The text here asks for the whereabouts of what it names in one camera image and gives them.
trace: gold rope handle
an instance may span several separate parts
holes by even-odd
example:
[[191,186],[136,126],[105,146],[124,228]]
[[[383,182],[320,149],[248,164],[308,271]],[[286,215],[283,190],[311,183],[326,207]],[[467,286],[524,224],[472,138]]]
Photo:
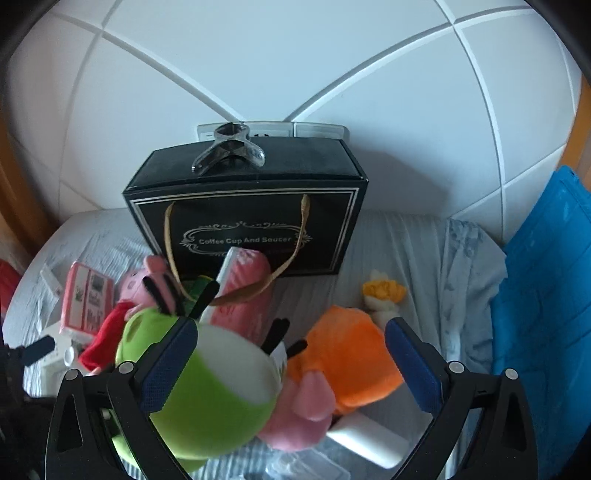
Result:
[[[191,295],[188,294],[187,290],[183,287],[180,277],[178,275],[177,265],[174,262],[173,256],[173,246],[172,241],[170,239],[170,216],[173,211],[173,206],[175,202],[172,202],[167,208],[166,212],[164,213],[164,246],[166,248],[166,256],[168,257],[168,263],[170,264],[170,270],[172,270],[174,278],[177,279],[178,284],[180,285],[182,294],[189,300],[195,301]],[[294,258],[297,256],[300,248],[301,243],[304,238],[304,231],[306,229],[306,223],[308,222],[308,216],[310,214],[310,198],[307,194],[301,198],[301,224],[300,224],[300,231],[298,233],[297,242],[295,243],[295,249],[291,256],[284,261],[274,272],[267,275],[262,280],[257,282],[251,283],[250,285],[246,285],[241,288],[237,288],[221,297],[216,297],[210,303],[211,306],[223,306],[223,305],[230,305],[236,303],[244,303],[249,300],[252,300],[258,294],[262,293],[269,285],[271,285],[275,279],[281,275],[287,267],[291,265],[294,261]]]

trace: pink box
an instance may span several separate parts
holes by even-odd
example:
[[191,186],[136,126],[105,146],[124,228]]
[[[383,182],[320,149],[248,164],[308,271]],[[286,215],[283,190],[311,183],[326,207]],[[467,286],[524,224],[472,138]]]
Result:
[[[217,282],[220,295],[245,287],[270,275],[271,266],[264,254],[256,250],[231,247],[222,264]],[[267,313],[272,286],[246,303],[207,307],[201,321],[231,330],[260,345],[267,333]]]
[[91,343],[113,309],[113,280],[74,262],[66,279],[60,333],[82,345]]

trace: green plush toy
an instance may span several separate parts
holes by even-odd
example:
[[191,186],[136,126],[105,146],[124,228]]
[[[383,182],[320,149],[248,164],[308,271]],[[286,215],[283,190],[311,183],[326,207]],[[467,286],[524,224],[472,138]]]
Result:
[[[177,318],[153,308],[131,317],[116,364],[136,362]],[[201,323],[197,328],[197,347],[164,408],[150,415],[187,472],[250,441],[265,426],[281,391],[281,374],[263,350],[229,330]],[[121,435],[113,442],[125,460],[136,463]]]

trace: peppa pig plush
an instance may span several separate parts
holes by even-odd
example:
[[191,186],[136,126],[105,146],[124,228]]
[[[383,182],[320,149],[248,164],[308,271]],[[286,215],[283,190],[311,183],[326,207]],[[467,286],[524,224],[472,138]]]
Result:
[[126,273],[119,288],[117,305],[102,323],[92,343],[80,354],[80,363],[90,371],[104,369],[115,361],[125,322],[136,313],[158,307],[166,315],[183,314],[178,284],[162,257],[149,255],[144,258],[144,267]]

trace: black plush ear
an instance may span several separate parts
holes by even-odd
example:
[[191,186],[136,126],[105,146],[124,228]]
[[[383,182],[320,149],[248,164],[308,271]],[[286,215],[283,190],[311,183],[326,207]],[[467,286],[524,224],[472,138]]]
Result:
[[201,295],[195,302],[193,306],[193,310],[189,313],[189,317],[195,320],[198,320],[205,308],[212,302],[212,300],[216,297],[217,292],[220,290],[220,284],[215,280],[212,280],[201,292]]
[[183,299],[181,298],[181,294],[178,292],[177,286],[174,284],[172,279],[166,274],[164,275],[164,282],[170,290],[170,294],[174,298],[174,309],[176,310],[176,314],[179,317],[184,316]]
[[290,359],[296,355],[299,355],[307,348],[308,348],[308,342],[306,342],[304,339],[302,339],[302,340],[298,340],[296,343],[294,343],[291,347],[289,347],[287,350],[285,350],[285,352],[287,353],[287,358]]
[[283,337],[290,328],[290,321],[288,319],[275,319],[271,324],[267,338],[261,345],[261,350],[267,355],[270,355],[273,350],[281,343]]
[[142,278],[142,283],[144,284],[146,291],[156,302],[156,305],[158,306],[158,310],[160,310],[160,313],[170,315],[170,310],[168,309],[166,302],[162,298],[162,294],[156,286],[156,283],[154,283],[154,280],[152,280],[150,277],[144,277]]

